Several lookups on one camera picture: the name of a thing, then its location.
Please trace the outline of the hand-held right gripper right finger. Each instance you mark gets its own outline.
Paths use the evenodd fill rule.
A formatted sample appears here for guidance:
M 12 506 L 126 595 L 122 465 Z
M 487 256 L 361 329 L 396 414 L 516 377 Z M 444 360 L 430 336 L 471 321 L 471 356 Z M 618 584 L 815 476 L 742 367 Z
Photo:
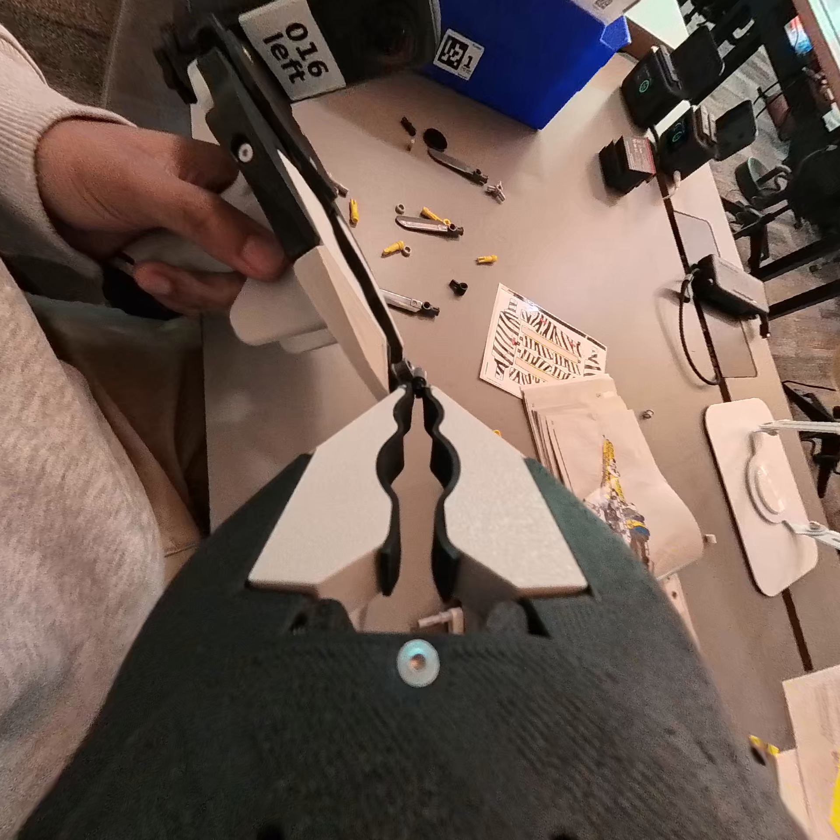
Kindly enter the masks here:
M 488 613 L 500 602 L 584 592 L 531 461 L 436 387 L 423 393 L 423 420 L 441 488 L 431 563 L 442 599 Z

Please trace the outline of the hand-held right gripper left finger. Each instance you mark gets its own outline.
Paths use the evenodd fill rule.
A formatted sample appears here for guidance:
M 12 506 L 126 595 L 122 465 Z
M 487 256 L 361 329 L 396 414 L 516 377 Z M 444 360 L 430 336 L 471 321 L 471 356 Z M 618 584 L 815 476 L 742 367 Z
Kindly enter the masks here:
M 248 582 L 340 602 L 349 614 L 390 596 L 401 570 L 400 503 L 414 392 L 401 385 L 309 457 Z

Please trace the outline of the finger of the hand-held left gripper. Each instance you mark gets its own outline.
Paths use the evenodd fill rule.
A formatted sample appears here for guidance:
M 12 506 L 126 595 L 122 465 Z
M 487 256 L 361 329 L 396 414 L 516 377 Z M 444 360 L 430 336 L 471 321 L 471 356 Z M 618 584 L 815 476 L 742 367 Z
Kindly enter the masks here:
M 395 389 L 392 367 L 404 362 L 403 344 L 382 291 L 334 201 L 316 196 L 299 169 L 277 153 L 318 243 L 290 271 L 355 372 L 380 401 Z

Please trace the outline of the person's left forearm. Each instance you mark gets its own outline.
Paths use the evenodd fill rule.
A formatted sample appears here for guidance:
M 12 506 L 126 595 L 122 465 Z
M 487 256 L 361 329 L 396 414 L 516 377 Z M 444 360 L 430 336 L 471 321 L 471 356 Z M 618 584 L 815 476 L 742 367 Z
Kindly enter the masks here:
M 43 289 L 66 283 L 71 296 L 100 297 L 101 269 L 70 247 L 49 220 L 36 176 L 43 135 L 70 119 L 130 126 L 105 109 L 79 104 L 54 90 L 18 40 L 1 27 L 2 257 L 42 272 Z

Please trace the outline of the dark grey lego blade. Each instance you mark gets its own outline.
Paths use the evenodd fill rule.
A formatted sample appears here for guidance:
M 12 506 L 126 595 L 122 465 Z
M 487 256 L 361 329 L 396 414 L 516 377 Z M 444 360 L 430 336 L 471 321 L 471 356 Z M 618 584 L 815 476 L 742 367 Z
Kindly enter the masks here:
M 381 296 L 389 308 L 400 312 L 426 319 L 435 319 L 439 314 L 439 308 L 428 301 L 420 301 L 385 289 L 381 289 Z
M 461 238 L 465 232 L 463 227 L 436 217 L 409 217 L 404 214 L 398 214 L 395 216 L 395 222 L 400 228 L 418 234 Z
M 488 176 L 481 169 L 471 164 L 468 164 L 460 159 L 455 158 L 450 154 L 447 154 L 444 151 L 437 150 L 435 148 L 428 148 L 427 154 L 433 161 L 435 161 L 439 165 L 442 165 L 449 171 L 464 177 L 471 183 L 474 183 L 478 186 L 485 186 L 488 184 Z

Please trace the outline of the person's left hand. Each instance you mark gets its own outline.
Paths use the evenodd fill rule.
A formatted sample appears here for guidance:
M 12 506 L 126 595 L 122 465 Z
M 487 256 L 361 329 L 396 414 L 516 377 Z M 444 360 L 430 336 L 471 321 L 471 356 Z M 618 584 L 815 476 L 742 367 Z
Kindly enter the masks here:
M 246 279 L 275 281 L 287 267 L 274 235 L 221 197 L 237 180 L 238 168 L 215 144 L 67 119 L 39 140 L 35 170 L 52 224 L 80 253 L 107 261 L 161 229 L 227 268 L 205 272 L 136 262 L 138 287 L 174 312 L 193 316 L 229 309 Z

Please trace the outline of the stack of white paper bags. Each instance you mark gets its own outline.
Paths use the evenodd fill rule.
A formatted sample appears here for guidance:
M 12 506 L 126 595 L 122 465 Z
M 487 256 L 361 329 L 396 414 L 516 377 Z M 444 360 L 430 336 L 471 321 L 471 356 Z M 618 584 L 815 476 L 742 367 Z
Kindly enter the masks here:
M 521 388 L 539 461 L 662 580 L 698 561 L 697 520 L 606 374 Z

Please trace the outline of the blue plastic bin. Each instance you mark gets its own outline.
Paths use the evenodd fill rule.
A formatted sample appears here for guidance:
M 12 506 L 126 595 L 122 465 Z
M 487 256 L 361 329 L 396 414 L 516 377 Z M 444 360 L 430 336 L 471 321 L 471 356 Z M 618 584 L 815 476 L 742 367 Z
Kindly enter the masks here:
M 632 2 L 441 1 L 442 36 L 422 70 L 535 130 L 628 46 Z

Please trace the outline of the zebra striped sticker sheet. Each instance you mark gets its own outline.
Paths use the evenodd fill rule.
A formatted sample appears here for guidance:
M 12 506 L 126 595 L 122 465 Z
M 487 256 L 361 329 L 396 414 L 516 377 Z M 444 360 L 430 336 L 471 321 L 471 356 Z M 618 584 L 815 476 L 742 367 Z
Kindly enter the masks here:
M 531 385 L 603 374 L 607 348 L 522 294 L 499 285 L 479 379 L 516 397 Z

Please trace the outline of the black box with red label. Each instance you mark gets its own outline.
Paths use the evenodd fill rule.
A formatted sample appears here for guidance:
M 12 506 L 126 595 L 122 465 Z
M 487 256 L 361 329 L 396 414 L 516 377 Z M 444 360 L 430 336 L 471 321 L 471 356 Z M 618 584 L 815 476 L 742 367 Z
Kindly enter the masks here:
M 646 136 L 622 136 L 603 146 L 598 162 L 605 187 L 625 196 L 655 179 L 655 147 Z

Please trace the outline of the black charger box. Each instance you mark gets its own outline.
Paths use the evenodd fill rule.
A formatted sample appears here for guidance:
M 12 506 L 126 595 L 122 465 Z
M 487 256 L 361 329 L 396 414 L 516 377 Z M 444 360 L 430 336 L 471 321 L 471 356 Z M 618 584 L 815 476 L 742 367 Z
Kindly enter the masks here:
M 770 305 L 762 281 L 718 255 L 689 266 L 691 296 L 735 319 L 764 319 Z

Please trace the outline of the black office chair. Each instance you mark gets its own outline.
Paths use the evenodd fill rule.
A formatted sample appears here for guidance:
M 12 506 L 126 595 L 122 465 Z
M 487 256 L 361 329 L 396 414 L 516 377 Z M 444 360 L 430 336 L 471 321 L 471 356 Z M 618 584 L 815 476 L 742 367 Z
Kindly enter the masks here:
M 749 273 L 770 279 L 786 270 L 805 266 L 838 248 L 839 149 L 836 143 L 811 152 L 790 168 L 779 164 L 768 168 L 754 157 L 740 163 L 734 172 L 741 202 L 723 201 L 738 229 L 735 238 L 750 244 Z M 809 224 L 819 234 L 818 242 L 805 248 L 803 257 L 784 257 L 779 269 L 762 268 L 770 258 L 769 226 L 791 213 L 797 227 Z

